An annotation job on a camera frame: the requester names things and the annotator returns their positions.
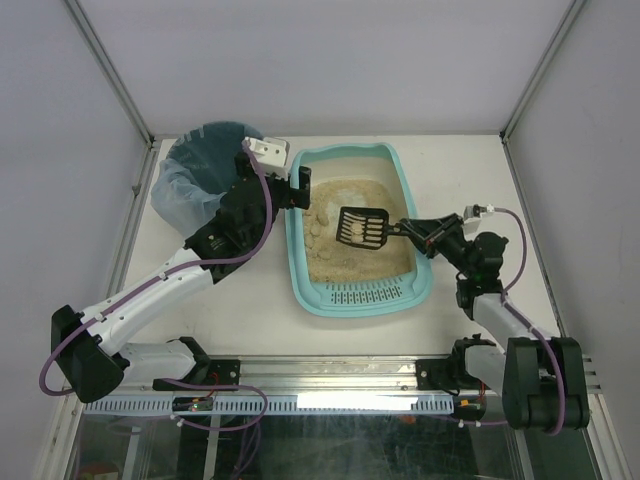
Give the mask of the black litter scoop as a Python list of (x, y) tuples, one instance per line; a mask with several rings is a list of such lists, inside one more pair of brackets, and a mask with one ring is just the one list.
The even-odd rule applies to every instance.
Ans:
[(340, 208), (335, 239), (346, 246), (379, 250), (389, 237), (407, 237), (400, 224), (391, 224), (389, 212), (381, 208)]

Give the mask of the black trash bin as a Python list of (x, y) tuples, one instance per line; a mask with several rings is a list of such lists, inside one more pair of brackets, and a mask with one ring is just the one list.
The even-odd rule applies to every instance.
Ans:
[(246, 137), (262, 140), (254, 127), (235, 121), (203, 124), (181, 135), (170, 148), (162, 172), (209, 194), (225, 192), (236, 180), (235, 156)]

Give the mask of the beige cat litter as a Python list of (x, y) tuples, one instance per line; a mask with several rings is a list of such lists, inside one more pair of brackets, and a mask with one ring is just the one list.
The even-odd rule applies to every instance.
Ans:
[(335, 239), (343, 206), (382, 208), (396, 220), (402, 211), (381, 183), (366, 179), (331, 180), (311, 187), (303, 212), (304, 245), (310, 280), (345, 283), (379, 280), (413, 269), (413, 255), (401, 238), (378, 251), (346, 246)]

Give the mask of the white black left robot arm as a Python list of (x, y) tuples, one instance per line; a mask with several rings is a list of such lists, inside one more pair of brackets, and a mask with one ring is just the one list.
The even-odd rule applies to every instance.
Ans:
[(147, 278), (103, 302), (76, 312), (69, 305), (51, 320), (51, 357), (85, 403), (123, 384), (157, 390), (208, 389), (223, 381), (214, 360), (192, 337), (135, 344), (132, 337), (162, 311), (211, 287), (246, 263), (265, 243), (280, 210), (310, 206), (311, 170), (296, 186), (274, 173), (256, 172), (245, 153), (235, 157), (237, 180), (215, 215)]

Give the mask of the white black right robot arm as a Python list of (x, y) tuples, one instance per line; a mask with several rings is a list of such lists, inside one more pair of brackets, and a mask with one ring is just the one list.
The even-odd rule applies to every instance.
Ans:
[(456, 269), (458, 306), (493, 338), (466, 346), (459, 362), (466, 375), (500, 395), (506, 423), (549, 435), (583, 429), (590, 409), (579, 343), (544, 333), (513, 304), (509, 292), (515, 284), (500, 279), (507, 238), (481, 232), (469, 240), (464, 234), (467, 220), (505, 211), (473, 205), (464, 215), (402, 219), (392, 230), (407, 236), (426, 257), (440, 255)]

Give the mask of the translucent blue bin liner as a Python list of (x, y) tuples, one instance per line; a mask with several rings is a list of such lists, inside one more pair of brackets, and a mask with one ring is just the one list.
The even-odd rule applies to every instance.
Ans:
[(209, 194), (198, 187), (187, 186), (178, 178), (171, 180), (162, 172), (164, 160), (159, 164), (159, 176), (151, 189), (151, 205), (183, 238), (188, 238), (214, 217), (221, 198), (238, 179), (238, 174), (225, 192)]

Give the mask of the beige litter clump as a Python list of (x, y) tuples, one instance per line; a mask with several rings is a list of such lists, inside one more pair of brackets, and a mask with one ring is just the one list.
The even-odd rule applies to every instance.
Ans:
[(366, 228), (363, 223), (352, 223), (350, 225), (350, 240), (352, 243), (361, 244), (364, 242)]

